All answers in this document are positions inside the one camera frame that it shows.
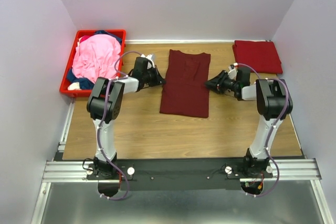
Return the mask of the maroon t shirt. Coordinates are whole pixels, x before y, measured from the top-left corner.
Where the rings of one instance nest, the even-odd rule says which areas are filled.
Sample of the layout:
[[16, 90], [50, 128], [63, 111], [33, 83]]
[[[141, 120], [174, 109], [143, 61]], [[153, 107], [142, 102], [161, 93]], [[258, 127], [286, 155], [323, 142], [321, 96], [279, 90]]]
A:
[[208, 80], [211, 56], [170, 50], [163, 85], [160, 113], [207, 118], [209, 115]]

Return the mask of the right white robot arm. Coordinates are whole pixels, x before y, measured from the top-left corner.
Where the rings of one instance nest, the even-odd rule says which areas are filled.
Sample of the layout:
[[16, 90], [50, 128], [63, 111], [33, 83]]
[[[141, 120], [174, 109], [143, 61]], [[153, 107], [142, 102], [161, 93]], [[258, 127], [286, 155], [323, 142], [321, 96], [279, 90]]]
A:
[[283, 120], [291, 113], [293, 101], [285, 80], [272, 78], [250, 83], [252, 67], [243, 63], [230, 65], [228, 71], [221, 71], [216, 77], [205, 82], [205, 86], [217, 93], [233, 92], [238, 101], [256, 101], [259, 123], [255, 138], [247, 149], [243, 161], [228, 165], [226, 173], [255, 177], [267, 171], [271, 159], [270, 150]]

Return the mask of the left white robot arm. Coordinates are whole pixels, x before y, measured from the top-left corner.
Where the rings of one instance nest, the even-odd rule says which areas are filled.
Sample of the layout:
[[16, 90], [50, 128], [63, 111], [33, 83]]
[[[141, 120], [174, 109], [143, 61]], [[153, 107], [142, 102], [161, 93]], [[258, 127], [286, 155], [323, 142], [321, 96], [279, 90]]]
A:
[[133, 69], [124, 77], [107, 79], [99, 77], [87, 102], [87, 111], [96, 129], [97, 150], [93, 158], [92, 172], [104, 179], [112, 179], [118, 171], [114, 161], [117, 150], [114, 144], [114, 121], [117, 119], [125, 94], [136, 93], [148, 87], [165, 84], [154, 55], [141, 55], [135, 59]]

